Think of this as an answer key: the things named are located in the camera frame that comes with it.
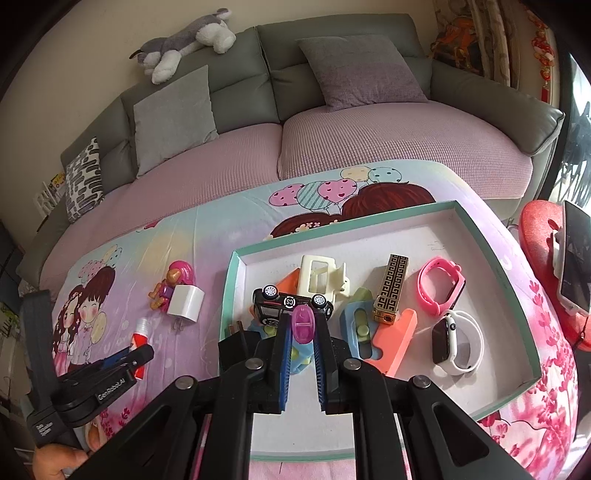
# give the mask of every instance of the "purple pillow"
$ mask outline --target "purple pillow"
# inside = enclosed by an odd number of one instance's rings
[[[390,102],[427,102],[400,52],[384,35],[298,40],[329,111]]]

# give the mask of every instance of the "screw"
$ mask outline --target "screw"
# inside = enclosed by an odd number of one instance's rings
[[[343,366],[347,370],[359,370],[361,368],[361,360],[358,358],[348,358],[343,362]]]
[[[260,370],[262,366],[265,364],[265,362],[263,362],[260,358],[254,357],[246,360],[244,364],[246,365],[246,368],[248,368],[249,370]]]
[[[427,388],[429,385],[431,385],[431,380],[429,380],[429,377],[426,377],[425,375],[415,375],[413,377],[413,384],[417,388]]]
[[[179,390],[188,390],[195,384],[195,379],[188,375],[183,377],[178,377],[174,381],[174,386],[177,387]]]

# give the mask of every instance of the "gold lighter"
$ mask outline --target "gold lighter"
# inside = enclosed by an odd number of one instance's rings
[[[394,323],[407,266],[408,257],[390,255],[379,294],[374,302],[374,320],[376,322],[386,325]]]

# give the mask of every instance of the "cartoon bedsheet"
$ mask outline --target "cartoon bedsheet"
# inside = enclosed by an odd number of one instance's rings
[[[145,225],[81,258],[53,311],[58,374],[119,351],[137,319],[151,323],[154,359],[145,379],[95,424],[107,438],[181,375],[217,374],[217,340],[226,270],[232,251],[271,236],[444,200],[458,200],[501,260],[534,336],[543,376],[528,392],[480,425],[538,479],[560,471],[574,436],[577,375],[556,314],[518,244],[470,187],[442,164],[388,160],[281,181],[236,193]],[[199,321],[182,330],[153,311],[148,293],[168,265],[194,266],[205,292]],[[353,460],[283,465],[282,478],[354,478]],[[251,478],[276,478],[273,465],[253,462]]]

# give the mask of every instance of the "pink sofa cover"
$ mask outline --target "pink sofa cover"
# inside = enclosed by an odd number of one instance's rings
[[[291,117],[283,129],[281,180],[391,158],[434,160],[483,199],[521,198],[531,158],[500,130],[451,106],[379,103]]]
[[[280,125],[261,124],[224,133],[109,193],[60,238],[43,266],[41,289],[57,297],[80,257],[120,235],[192,206],[279,181],[281,131]]]

